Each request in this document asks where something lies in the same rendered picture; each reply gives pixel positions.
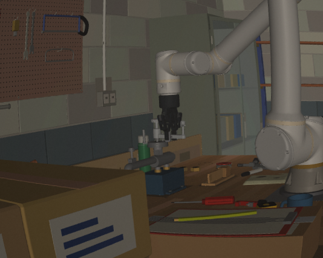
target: pegboard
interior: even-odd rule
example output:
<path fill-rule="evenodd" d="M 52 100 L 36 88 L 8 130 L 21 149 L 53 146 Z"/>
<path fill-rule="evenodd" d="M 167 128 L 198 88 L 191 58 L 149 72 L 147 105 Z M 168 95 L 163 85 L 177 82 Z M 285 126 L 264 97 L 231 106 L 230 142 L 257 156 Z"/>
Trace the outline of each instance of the pegboard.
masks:
<path fill-rule="evenodd" d="M 0 103 L 82 92 L 82 38 L 78 33 L 42 33 L 44 15 L 83 15 L 83 0 L 1 0 Z M 24 60 L 27 12 L 27 49 L 34 17 L 34 53 Z M 19 20 L 18 35 L 12 32 Z M 78 18 L 46 17 L 45 30 L 77 30 Z M 74 60 L 66 62 L 46 62 Z"/>

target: red screwdriver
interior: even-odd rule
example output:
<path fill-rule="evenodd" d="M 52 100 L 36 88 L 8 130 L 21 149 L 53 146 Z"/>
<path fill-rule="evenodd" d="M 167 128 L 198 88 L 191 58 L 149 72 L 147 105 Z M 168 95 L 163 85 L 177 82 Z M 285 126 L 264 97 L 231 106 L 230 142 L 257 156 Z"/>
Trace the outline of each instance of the red screwdriver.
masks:
<path fill-rule="evenodd" d="M 206 199 L 202 199 L 202 201 L 195 202 L 172 202 L 173 204 L 194 204 L 194 203 L 202 203 L 204 205 L 222 205 L 222 204 L 234 204 L 235 197 L 227 196 L 227 197 L 208 197 Z"/>

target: workbench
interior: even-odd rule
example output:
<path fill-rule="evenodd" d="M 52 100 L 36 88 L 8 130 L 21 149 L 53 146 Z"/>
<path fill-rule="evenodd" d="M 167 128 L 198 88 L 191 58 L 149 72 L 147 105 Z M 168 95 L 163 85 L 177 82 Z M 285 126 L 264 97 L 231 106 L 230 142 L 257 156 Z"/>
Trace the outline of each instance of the workbench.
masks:
<path fill-rule="evenodd" d="M 152 216 L 167 216 L 178 209 L 246 209 L 246 207 L 235 207 L 234 204 L 205 206 L 202 204 L 173 204 L 175 201 L 201 201 L 206 197 L 214 196 L 234 196 L 236 201 L 258 201 L 266 199 L 275 190 L 280 188 L 282 184 L 267 185 L 243 185 L 250 176 L 241 177 L 243 172 L 249 171 L 251 167 L 238 167 L 238 163 L 251 163 L 256 156 L 253 155 L 228 155 L 228 156 L 198 156 L 191 160 L 178 163 L 173 167 L 187 167 L 188 171 L 184 172 L 184 181 L 186 189 L 168 196 L 148 196 L 148 214 Z M 214 163 L 229 161 L 232 162 L 230 172 L 235 176 L 214 187 L 201 186 L 201 183 L 207 179 L 207 174 L 213 172 Z M 191 167 L 200 167 L 199 172 L 191 172 Z M 263 170 L 262 173 L 255 175 L 277 175 L 279 173 L 287 173 L 285 171 Z M 319 246 L 313 258 L 323 258 L 323 201 L 314 201 L 313 206 L 322 207 L 321 229 L 319 235 Z M 309 223 L 299 224 L 295 233 L 300 232 L 302 227 L 306 227 Z"/>

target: glass cabinet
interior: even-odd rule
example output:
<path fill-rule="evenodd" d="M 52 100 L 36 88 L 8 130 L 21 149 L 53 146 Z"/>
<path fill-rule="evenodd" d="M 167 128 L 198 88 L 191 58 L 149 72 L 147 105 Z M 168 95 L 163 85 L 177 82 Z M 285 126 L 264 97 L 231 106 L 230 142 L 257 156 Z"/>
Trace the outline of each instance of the glass cabinet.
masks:
<path fill-rule="evenodd" d="M 162 112 L 156 90 L 155 55 L 165 50 L 210 52 L 240 22 L 209 14 L 149 20 L 154 118 Z M 227 74 L 180 78 L 178 111 L 186 122 L 186 136 L 201 134 L 203 155 L 255 155 L 255 138 L 262 128 L 256 43 L 240 54 Z"/>

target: wrench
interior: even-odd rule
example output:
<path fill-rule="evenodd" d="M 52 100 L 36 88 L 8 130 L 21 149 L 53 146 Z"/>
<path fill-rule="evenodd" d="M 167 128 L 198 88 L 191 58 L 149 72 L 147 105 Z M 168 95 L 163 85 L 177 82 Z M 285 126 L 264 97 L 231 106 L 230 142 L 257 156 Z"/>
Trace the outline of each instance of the wrench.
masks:
<path fill-rule="evenodd" d="M 32 25 L 31 25 L 31 44 L 30 44 L 30 52 L 29 54 L 33 54 L 34 46 L 33 46 L 33 27 L 34 27 L 34 16 L 36 14 L 36 10 L 32 13 Z"/>
<path fill-rule="evenodd" d="M 25 34 L 25 51 L 24 51 L 24 59 L 28 56 L 28 50 L 27 50 L 27 34 L 28 34 L 28 17 L 30 16 L 30 11 L 26 12 L 26 34 Z"/>

